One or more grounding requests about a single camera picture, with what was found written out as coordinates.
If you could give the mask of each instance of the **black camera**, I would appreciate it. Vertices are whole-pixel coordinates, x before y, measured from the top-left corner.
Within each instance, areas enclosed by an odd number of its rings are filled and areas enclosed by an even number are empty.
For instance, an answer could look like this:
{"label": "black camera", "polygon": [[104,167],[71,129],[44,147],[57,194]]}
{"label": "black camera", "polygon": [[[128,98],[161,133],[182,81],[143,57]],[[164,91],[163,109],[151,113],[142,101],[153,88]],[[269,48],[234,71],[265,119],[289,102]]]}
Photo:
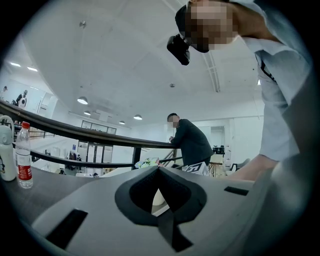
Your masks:
{"label": "black camera", "polygon": [[183,40],[180,34],[173,35],[169,38],[166,48],[177,58],[182,65],[188,65],[190,62],[189,45],[186,39]]}

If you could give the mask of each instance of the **red bottle cap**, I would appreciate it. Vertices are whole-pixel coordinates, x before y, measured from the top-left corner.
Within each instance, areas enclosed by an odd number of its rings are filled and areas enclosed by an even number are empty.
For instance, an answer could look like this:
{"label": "red bottle cap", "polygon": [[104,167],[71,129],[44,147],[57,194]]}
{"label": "red bottle cap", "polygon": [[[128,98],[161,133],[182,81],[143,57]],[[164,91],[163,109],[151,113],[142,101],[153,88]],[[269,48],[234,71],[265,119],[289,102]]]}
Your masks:
{"label": "red bottle cap", "polygon": [[29,129],[29,128],[30,128],[30,123],[28,123],[28,122],[22,122],[22,128],[24,128],[24,129]]}

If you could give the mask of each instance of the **water bottle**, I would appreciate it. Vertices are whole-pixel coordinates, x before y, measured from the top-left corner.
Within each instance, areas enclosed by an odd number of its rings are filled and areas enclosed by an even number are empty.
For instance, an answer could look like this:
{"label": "water bottle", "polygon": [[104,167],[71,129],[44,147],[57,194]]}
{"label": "water bottle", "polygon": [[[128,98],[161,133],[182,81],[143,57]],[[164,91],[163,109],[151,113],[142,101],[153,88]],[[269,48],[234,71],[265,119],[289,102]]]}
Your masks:
{"label": "water bottle", "polygon": [[[11,122],[12,129],[15,128],[9,116],[2,116],[1,119],[7,119]],[[17,171],[14,164],[14,148],[12,146],[13,132],[5,125],[0,125],[0,174],[1,178],[10,182],[16,178]]]}
{"label": "water bottle", "polygon": [[34,184],[31,174],[29,128],[30,124],[28,122],[22,122],[21,130],[15,142],[18,181],[19,185],[24,189],[30,189]]}

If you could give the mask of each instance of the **red label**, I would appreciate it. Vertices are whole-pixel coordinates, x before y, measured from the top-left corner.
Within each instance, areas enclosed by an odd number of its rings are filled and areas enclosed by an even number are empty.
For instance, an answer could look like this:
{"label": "red label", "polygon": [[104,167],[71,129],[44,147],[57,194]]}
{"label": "red label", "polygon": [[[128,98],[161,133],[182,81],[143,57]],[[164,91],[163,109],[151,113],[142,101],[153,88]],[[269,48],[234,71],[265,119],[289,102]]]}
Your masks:
{"label": "red label", "polygon": [[31,168],[29,166],[18,165],[19,179],[22,181],[28,181],[32,178]]}

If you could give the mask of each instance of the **white shirt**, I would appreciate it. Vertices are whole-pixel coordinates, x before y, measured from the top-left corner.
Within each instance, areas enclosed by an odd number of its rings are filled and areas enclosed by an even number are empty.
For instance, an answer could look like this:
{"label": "white shirt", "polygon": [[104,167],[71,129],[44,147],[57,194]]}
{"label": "white shirt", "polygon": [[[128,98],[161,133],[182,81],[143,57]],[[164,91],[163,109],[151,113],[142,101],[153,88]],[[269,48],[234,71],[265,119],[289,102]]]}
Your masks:
{"label": "white shirt", "polygon": [[[255,3],[239,3],[261,14],[269,31],[283,42],[243,37],[257,58],[258,79],[265,104],[260,154],[281,161],[299,153],[283,113],[303,86],[313,64],[299,34],[280,13],[268,10],[266,15]],[[275,81],[260,68],[262,61],[266,67],[264,70]]]}
{"label": "white shirt", "polygon": [[2,90],[0,91],[0,100],[3,100],[3,99],[4,99],[4,93],[5,93],[5,91],[2,89]]}

